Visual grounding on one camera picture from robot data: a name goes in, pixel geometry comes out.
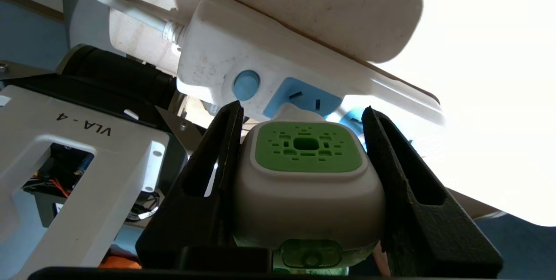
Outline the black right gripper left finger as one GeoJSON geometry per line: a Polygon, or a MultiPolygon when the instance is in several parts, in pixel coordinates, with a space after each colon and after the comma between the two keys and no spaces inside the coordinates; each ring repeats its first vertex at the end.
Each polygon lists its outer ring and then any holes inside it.
{"type": "Polygon", "coordinates": [[[145,270],[231,270],[231,181],[244,110],[222,108],[139,237],[145,270]]]}

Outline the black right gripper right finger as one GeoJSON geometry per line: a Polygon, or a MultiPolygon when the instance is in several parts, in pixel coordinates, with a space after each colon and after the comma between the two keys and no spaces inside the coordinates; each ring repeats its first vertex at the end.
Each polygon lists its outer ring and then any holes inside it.
{"type": "Polygon", "coordinates": [[[397,126],[367,107],[367,155],[386,197],[382,251],[394,277],[497,277],[503,259],[397,126]]]}

